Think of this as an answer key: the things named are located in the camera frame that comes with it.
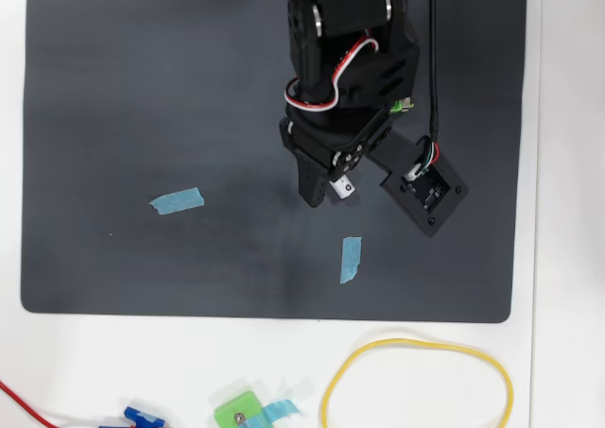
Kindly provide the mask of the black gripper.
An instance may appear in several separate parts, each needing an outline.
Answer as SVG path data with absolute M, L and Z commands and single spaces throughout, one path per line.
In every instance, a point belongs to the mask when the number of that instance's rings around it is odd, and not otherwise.
M 312 208 L 324 201 L 328 179 L 353 170 L 392 129 L 387 107 L 310 112 L 288 106 L 285 116 L 292 123 L 286 134 L 301 150 L 294 152 L 299 194 Z

